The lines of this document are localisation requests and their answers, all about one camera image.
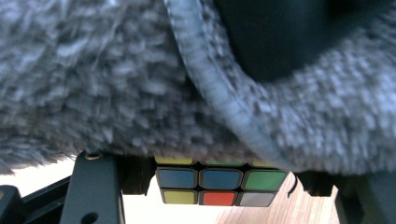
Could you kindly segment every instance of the rubik's cube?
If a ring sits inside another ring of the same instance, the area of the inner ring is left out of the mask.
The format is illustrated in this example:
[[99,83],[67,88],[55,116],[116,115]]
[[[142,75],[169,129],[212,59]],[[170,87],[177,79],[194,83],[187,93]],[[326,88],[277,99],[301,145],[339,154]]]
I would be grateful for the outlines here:
[[267,207],[288,174],[265,162],[155,161],[164,203]]

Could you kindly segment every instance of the wooden floor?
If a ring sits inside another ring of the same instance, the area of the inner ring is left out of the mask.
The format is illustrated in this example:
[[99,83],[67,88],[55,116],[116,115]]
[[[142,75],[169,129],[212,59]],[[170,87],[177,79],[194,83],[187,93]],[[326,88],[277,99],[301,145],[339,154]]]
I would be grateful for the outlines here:
[[336,188],[332,191],[332,197],[311,197],[303,192],[303,186],[299,183],[288,198],[287,192],[293,183],[294,176],[289,175],[270,207],[231,207],[219,214],[216,223],[339,223],[334,205]]

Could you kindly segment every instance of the gray fabric edge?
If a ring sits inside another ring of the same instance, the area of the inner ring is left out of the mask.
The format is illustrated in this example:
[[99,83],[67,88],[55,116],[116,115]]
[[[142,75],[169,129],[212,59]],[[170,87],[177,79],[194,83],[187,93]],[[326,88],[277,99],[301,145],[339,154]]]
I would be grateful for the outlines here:
[[281,151],[265,131],[264,124],[255,118],[243,99],[233,91],[232,85],[224,78],[216,61],[210,57],[199,1],[164,2],[188,76],[206,101],[227,120],[226,125],[240,140],[263,160],[271,161],[282,169],[303,171],[301,167],[293,166],[282,157]]

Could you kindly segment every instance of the blue sticker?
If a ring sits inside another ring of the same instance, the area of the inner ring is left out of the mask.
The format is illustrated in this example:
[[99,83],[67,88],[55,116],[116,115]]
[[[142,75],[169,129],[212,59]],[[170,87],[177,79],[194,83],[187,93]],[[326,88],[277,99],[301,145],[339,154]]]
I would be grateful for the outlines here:
[[190,170],[160,170],[159,176],[162,188],[193,189],[196,185]]
[[240,173],[226,170],[204,170],[202,187],[205,189],[236,189]]

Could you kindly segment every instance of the fluffy gray fabric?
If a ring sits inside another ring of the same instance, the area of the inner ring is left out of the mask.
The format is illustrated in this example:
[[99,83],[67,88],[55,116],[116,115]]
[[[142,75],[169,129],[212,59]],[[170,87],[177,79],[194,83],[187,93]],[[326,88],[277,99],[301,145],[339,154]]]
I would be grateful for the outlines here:
[[0,173],[83,149],[396,168],[396,4],[293,77],[261,84],[234,61],[211,1],[165,3],[0,3]]

